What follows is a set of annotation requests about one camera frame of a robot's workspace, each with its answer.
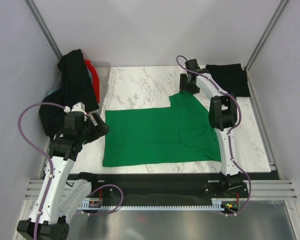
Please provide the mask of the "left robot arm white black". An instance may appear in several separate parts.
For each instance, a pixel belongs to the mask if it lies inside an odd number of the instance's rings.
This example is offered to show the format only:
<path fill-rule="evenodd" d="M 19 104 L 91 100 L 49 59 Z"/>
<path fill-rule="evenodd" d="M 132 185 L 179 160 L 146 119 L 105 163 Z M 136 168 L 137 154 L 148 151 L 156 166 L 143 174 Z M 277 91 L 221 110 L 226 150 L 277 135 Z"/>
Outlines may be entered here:
<path fill-rule="evenodd" d="M 70 222 L 86 196 L 94 197 L 100 191 L 92 174 L 74 181 L 67 194 L 64 188 L 71 169 L 83 145 L 103 136 L 110 127 L 93 112 L 71 111 L 64 117 L 64 125 L 49 145 L 47 171 L 28 219 L 20 220 L 17 232 L 26 240 L 65 240 Z"/>

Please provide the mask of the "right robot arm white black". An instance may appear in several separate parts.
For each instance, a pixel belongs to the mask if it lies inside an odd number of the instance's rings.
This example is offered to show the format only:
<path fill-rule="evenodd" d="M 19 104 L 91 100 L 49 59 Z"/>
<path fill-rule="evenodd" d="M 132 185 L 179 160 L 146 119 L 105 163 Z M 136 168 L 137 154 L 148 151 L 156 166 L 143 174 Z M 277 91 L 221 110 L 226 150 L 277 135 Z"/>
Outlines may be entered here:
<path fill-rule="evenodd" d="M 196 59 L 183 55 L 176 57 L 177 64 L 186 71 L 180 75 L 179 91 L 198 94 L 202 91 L 210 98 L 208 120 L 215 130 L 219 142 L 221 170 L 216 189 L 225 197 L 232 196 L 244 188 L 242 168 L 236 162 L 235 128 L 242 121 L 241 108 L 233 93 L 226 90 L 208 76 L 209 72 L 200 68 Z"/>

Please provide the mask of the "clear plastic bin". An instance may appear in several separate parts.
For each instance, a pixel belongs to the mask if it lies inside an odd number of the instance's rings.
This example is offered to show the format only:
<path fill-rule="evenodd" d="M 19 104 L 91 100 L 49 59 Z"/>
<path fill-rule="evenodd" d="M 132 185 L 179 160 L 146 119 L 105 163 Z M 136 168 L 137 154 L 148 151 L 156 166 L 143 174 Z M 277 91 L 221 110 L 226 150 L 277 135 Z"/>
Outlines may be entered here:
<path fill-rule="evenodd" d="M 109 82 L 111 65 L 94 61 L 91 61 L 91 64 L 95 67 L 99 77 L 100 103 L 97 103 L 85 59 L 78 51 L 69 56 L 64 55 L 58 62 L 57 68 L 61 72 L 60 89 L 46 96 L 43 101 L 69 107 L 82 102 L 87 111 L 97 110 L 102 106 L 102 100 L 105 97 L 104 91 Z"/>

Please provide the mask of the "green t shirt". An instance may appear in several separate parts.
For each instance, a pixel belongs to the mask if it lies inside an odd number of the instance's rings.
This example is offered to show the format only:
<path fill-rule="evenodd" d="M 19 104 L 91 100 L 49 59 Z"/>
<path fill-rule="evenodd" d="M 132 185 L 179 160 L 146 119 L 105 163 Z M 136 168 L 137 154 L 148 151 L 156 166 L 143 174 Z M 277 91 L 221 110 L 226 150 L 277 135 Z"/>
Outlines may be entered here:
<path fill-rule="evenodd" d="M 209 111 L 190 93 L 169 97 L 168 107 L 108 110 L 103 167 L 221 161 Z"/>

